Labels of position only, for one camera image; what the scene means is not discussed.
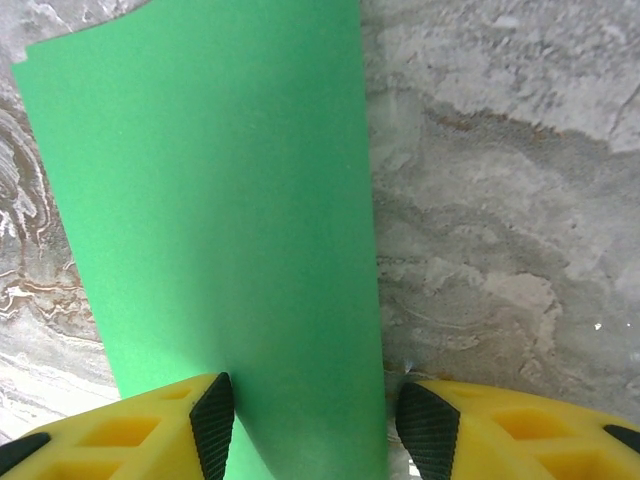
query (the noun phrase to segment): marble pattern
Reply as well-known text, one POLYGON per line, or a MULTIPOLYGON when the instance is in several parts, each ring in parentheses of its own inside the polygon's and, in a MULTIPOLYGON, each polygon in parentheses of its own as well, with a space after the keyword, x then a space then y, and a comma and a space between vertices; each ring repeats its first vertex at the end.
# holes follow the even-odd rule
MULTIPOLYGON (((5 439, 117 398, 9 64, 142 3, 0 0, 5 439)), ((640 422, 640 2, 361 6, 390 412, 409 375, 640 422)))

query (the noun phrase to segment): gray marble surface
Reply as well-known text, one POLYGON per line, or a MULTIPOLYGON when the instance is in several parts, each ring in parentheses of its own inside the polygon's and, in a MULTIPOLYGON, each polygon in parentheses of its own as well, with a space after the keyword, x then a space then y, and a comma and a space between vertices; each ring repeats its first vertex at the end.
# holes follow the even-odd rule
MULTIPOLYGON (((140 3, 0 0, 5 438, 117 396, 9 64, 140 3)), ((390 394, 409 372, 640 422, 640 1, 361 4, 390 394)))

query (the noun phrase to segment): green sheet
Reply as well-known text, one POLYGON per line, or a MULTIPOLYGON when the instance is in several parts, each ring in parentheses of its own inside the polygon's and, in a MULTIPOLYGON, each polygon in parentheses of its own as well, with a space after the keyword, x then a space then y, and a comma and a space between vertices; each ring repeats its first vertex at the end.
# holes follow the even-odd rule
POLYGON ((356 0, 154 0, 14 66, 123 396, 229 371, 228 478, 383 479, 356 0))

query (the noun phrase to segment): black rubber tip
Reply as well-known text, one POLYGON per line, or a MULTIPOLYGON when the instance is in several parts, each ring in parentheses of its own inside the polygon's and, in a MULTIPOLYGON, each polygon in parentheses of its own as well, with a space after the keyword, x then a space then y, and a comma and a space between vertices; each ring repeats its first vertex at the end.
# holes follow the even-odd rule
POLYGON ((231 380, 228 374, 221 373, 189 413, 205 480, 224 477, 234 412, 231 380))
POLYGON ((45 446, 50 440, 51 435, 41 432, 2 445, 0 447, 0 476, 45 446))
POLYGON ((423 479, 449 480, 460 412, 435 393, 407 383, 400 390, 396 428, 423 479))
POLYGON ((640 432, 619 425, 606 425, 604 431, 636 453, 640 453, 640 432))

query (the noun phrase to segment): yellow plastic block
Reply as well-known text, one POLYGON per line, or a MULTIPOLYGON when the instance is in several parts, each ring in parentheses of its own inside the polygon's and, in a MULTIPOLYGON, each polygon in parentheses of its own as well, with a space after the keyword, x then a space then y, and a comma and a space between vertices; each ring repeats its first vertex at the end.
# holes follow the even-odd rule
MULTIPOLYGON (((640 429, 623 419, 494 387, 450 381, 418 385, 459 413, 451 480, 640 479, 640 455, 605 430, 615 425, 640 438, 640 429)), ((405 431, 415 433, 410 427, 405 431)), ((433 431, 430 440, 413 444, 420 445, 420 453, 436 438, 433 431)))
MULTIPOLYGON (((201 375, 36 429, 28 435, 46 432, 51 440, 1 478, 217 478, 203 474, 190 414, 218 377, 216 374, 201 375)), ((230 435, 229 412, 218 420, 228 425, 230 435)), ((226 461, 227 451, 220 454, 226 461)))

